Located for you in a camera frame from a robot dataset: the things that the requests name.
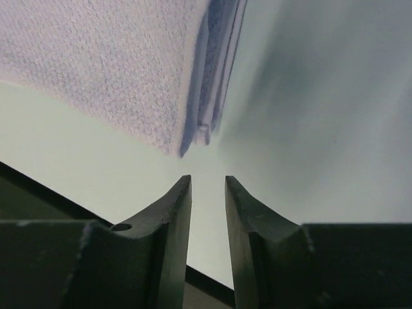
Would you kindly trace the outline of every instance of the towel fold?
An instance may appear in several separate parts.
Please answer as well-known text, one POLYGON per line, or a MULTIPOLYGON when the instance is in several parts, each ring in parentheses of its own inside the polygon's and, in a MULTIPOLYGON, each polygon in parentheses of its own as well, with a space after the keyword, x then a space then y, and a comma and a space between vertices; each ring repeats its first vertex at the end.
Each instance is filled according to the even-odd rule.
POLYGON ((0 79, 167 155, 208 144, 246 0, 1 0, 0 79))

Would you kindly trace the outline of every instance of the white tabletop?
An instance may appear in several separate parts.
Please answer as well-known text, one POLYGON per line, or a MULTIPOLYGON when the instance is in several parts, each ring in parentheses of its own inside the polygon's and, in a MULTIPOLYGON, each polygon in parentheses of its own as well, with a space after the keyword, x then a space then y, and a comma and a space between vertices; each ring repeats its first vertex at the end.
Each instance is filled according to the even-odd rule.
POLYGON ((297 223, 412 221, 412 1, 249 0, 221 127, 169 158, 0 84, 0 161, 122 221, 192 174, 188 264, 232 287, 224 176, 297 223))

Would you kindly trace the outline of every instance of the towel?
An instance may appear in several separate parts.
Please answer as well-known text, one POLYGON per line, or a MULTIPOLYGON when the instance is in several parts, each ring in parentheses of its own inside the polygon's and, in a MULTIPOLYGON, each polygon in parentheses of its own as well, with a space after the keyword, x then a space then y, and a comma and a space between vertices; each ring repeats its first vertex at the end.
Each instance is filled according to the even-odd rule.
POLYGON ((167 155, 207 145, 247 0, 1 0, 0 79, 167 155))

